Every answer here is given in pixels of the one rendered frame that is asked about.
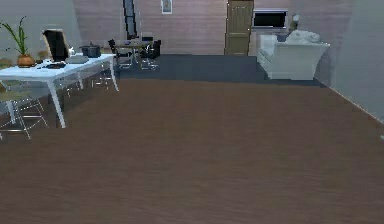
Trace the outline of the brown wooden door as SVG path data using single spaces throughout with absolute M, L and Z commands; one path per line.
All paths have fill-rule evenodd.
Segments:
M 253 8 L 254 0 L 228 0 L 225 55 L 248 55 Z

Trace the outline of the dark dining table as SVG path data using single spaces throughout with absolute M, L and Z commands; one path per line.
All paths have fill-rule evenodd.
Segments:
M 147 47 L 148 45 L 152 45 L 152 41 L 142 41 L 142 40 L 126 40 L 116 45 L 117 49 L 130 49 L 133 53 L 133 59 L 136 64 L 141 63 L 140 52 Z

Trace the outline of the white long table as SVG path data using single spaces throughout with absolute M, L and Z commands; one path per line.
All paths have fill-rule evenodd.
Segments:
M 104 62 L 110 64 L 111 78 L 116 91 L 119 90 L 117 85 L 116 77 L 114 74 L 114 54 L 102 54 L 98 58 L 91 58 L 83 64 L 67 64 L 63 68 L 49 69 L 45 68 L 44 65 L 32 68 L 19 68 L 13 66 L 0 70 L 0 80 L 17 80 L 17 81 L 32 81 L 32 82 L 43 82 L 46 83 L 50 91 L 58 119 L 62 128 L 66 127 L 65 119 L 62 113 L 62 108 L 57 96 L 56 87 L 54 81 L 63 77 L 67 77 L 82 70 L 91 68 L 96 65 L 101 65 Z

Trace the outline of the grey flat book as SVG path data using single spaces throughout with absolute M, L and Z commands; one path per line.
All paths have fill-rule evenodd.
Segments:
M 88 61 L 89 61 L 89 58 L 83 55 L 74 55 L 74 56 L 68 57 L 65 60 L 67 64 L 84 64 Z

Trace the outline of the white crumpled cloth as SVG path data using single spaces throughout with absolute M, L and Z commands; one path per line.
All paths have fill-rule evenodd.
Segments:
M 286 38 L 287 43 L 319 43 L 320 35 L 305 30 L 294 30 Z

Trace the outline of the white sofa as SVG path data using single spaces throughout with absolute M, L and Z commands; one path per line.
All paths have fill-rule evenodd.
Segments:
M 313 80 L 328 43 L 279 42 L 276 35 L 260 35 L 257 62 L 269 79 Z

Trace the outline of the green plant in brown pot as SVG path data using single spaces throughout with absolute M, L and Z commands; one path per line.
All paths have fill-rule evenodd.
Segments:
M 11 35 L 13 40 L 16 42 L 17 47 L 15 48 L 15 50 L 19 53 L 16 60 L 17 66 L 19 68 L 30 68 L 33 67 L 36 62 L 31 56 L 31 54 L 28 52 L 28 48 L 26 46 L 27 37 L 23 28 L 24 19 L 25 16 L 20 19 L 16 30 L 14 30 L 9 23 L 5 22 L 0 22 L 0 28 L 5 28 Z

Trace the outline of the tall dark wall panel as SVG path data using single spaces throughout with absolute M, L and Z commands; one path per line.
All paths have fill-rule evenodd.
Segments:
M 137 37 L 134 0 L 123 0 L 123 8 L 127 39 L 134 39 Z

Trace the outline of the black dining chair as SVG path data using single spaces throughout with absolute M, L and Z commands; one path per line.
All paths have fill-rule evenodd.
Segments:
M 141 56 L 141 69 L 154 70 L 158 67 L 155 59 L 160 56 L 161 41 L 156 40 L 152 44 L 147 45 L 140 53 Z
M 112 53 L 115 55 L 116 63 L 119 69 L 130 68 L 132 66 L 132 54 L 133 52 L 128 48 L 118 48 L 114 39 L 108 41 L 109 47 Z M 121 61 L 122 58 L 127 58 L 128 62 L 124 63 Z

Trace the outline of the black pot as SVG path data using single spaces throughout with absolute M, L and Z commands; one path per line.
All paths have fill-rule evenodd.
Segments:
M 84 56 L 87 56 L 88 58 L 98 58 L 101 56 L 101 50 L 99 45 L 86 45 L 81 46 L 81 51 Z

